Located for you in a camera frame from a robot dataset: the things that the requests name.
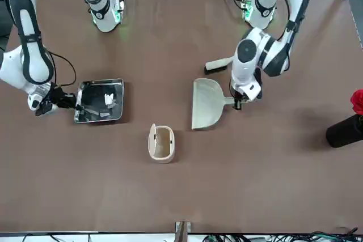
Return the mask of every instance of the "small basket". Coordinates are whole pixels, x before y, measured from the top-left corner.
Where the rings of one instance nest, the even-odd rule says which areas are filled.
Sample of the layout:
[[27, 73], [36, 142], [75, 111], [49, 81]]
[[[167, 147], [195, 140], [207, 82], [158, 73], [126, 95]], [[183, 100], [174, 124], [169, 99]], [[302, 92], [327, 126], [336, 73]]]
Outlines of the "small basket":
[[168, 126], [153, 124], [149, 134], [149, 154], [157, 163], [169, 163], [175, 155], [174, 132]]

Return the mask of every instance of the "metal tray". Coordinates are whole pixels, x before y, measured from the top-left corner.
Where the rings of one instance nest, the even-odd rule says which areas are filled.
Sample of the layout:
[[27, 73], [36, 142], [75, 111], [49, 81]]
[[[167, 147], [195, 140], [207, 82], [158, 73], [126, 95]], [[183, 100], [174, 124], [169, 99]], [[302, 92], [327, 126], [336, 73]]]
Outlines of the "metal tray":
[[82, 109], [75, 111], [74, 121], [91, 123], [120, 119], [123, 114], [124, 90], [125, 84], [122, 79], [82, 82], [78, 87], [76, 104]]

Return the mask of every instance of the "brown tabletop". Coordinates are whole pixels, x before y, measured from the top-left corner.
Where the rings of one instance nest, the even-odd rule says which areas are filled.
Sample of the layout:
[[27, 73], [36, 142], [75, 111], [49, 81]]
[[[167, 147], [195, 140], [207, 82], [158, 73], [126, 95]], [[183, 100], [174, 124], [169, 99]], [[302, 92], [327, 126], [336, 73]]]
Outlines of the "brown tabletop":
[[[240, 11], [231, 0], [125, 6], [123, 25], [101, 33], [83, 0], [38, 1], [45, 46], [74, 64], [77, 83], [123, 78], [125, 112], [114, 125], [76, 125], [66, 110], [35, 117], [26, 94], [1, 83], [0, 231], [171, 232], [180, 220], [193, 232], [363, 228], [363, 143], [335, 150], [324, 140], [363, 87], [348, 1], [311, 0], [290, 71], [264, 75], [262, 101], [226, 108], [207, 131], [190, 130], [193, 80], [233, 54], [248, 29]], [[275, 37], [286, 20], [278, 6]], [[56, 62], [58, 81], [71, 81]], [[210, 78], [227, 94], [229, 71]], [[175, 131], [170, 164], [149, 158], [152, 123]]]

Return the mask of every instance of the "red flower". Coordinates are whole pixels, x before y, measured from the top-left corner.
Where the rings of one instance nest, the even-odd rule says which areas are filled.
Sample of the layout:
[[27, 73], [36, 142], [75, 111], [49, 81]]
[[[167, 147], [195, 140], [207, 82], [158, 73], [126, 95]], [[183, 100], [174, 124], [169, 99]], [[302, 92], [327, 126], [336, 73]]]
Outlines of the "red flower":
[[353, 104], [353, 110], [357, 114], [363, 116], [363, 89], [360, 89], [353, 94], [351, 102]]

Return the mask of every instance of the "beige dustpan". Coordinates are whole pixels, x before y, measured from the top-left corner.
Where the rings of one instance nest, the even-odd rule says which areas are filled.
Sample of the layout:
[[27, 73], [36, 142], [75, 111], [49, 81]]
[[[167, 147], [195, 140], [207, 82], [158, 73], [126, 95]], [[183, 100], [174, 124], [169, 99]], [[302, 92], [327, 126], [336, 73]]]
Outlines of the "beige dustpan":
[[227, 104], [234, 104], [233, 97], [224, 97], [221, 86], [212, 79], [196, 79], [193, 84], [192, 129], [215, 124]]

